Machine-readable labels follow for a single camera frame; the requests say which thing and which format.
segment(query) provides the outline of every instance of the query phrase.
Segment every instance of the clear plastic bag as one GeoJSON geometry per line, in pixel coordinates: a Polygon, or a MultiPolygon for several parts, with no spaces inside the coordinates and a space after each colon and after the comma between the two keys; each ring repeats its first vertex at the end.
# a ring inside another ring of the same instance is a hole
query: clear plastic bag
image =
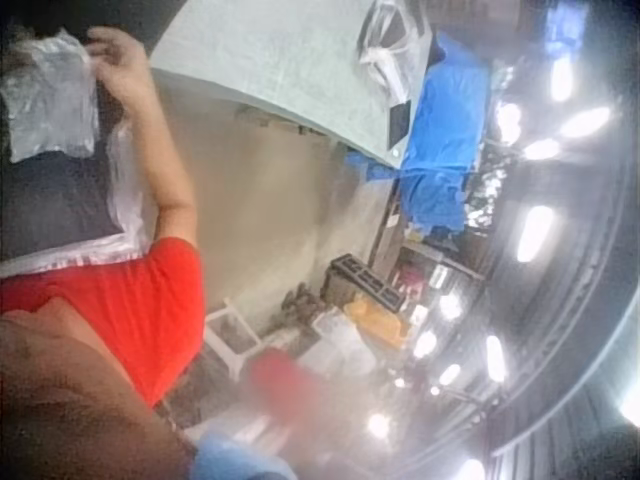
{"type": "Polygon", "coordinates": [[[419,64],[420,32],[404,0],[376,0],[358,39],[361,64],[385,90],[391,106],[409,100],[419,64]]]}
{"type": "Polygon", "coordinates": [[[23,40],[11,49],[23,65],[0,84],[9,117],[11,162],[46,151],[93,155],[98,137],[96,81],[80,42],[61,30],[55,37],[23,40]]]}
{"type": "Polygon", "coordinates": [[[118,124],[109,135],[107,154],[111,175],[107,207],[122,233],[6,260],[0,264],[0,278],[74,266],[119,263],[139,258],[147,251],[150,242],[142,216],[143,189],[127,122],[118,124]]]}

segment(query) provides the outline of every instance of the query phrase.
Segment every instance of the white plastic bag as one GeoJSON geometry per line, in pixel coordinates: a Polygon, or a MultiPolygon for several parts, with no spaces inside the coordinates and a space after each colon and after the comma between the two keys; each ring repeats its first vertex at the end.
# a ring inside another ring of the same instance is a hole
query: white plastic bag
{"type": "Polygon", "coordinates": [[[55,37],[23,40],[11,49],[25,62],[0,83],[11,162],[47,151],[93,155],[99,132],[96,81],[84,47],[61,30],[55,37]]]}
{"type": "Polygon", "coordinates": [[[320,314],[312,327],[340,352],[343,362],[339,376],[360,377],[376,369],[376,357],[362,340],[354,323],[338,308],[320,314]]]}
{"type": "Polygon", "coordinates": [[[404,0],[376,0],[358,39],[360,63],[382,86],[391,106],[409,100],[419,64],[419,32],[404,0]]]}

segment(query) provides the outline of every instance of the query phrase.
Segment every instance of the plastic bag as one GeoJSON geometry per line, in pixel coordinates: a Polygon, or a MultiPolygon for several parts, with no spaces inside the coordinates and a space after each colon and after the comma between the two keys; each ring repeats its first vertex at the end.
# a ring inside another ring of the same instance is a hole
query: plastic bag
{"type": "Polygon", "coordinates": [[[44,40],[24,40],[12,50],[25,65],[0,84],[9,117],[11,162],[46,151],[93,155],[98,137],[96,81],[89,55],[61,30],[44,40]]]}
{"type": "Polygon", "coordinates": [[[387,92],[391,106],[409,100],[419,63],[419,36],[404,0],[376,0],[364,21],[359,60],[387,92]]]}
{"type": "Polygon", "coordinates": [[[149,247],[142,217],[143,190],[139,182],[131,128],[118,124],[107,143],[111,189],[108,210],[122,233],[6,260],[0,278],[83,265],[118,263],[141,257],[149,247]]]}
{"type": "Polygon", "coordinates": [[[338,308],[320,314],[312,324],[320,337],[333,345],[342,356],[342,377],[361,377],[377,368],[377,360],[364,343],[357,327],[338,308]]]}

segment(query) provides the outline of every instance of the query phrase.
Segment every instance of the table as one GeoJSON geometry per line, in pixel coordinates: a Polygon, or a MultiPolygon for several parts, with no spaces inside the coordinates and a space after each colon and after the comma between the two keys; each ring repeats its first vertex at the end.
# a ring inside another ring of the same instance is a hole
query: table
{"type": "MultiPolygon", "coordinates": [[[[431,30],[418,0],[424,65],[411,92],[415,115],[431,30]]],[[[160,76],[205,95],[281,115],[336,137],[393,167],[408,135],[387,149],[389,107],[357,60],[356,44],[372,0],[188,0],[151,56],[160,76]]]]}

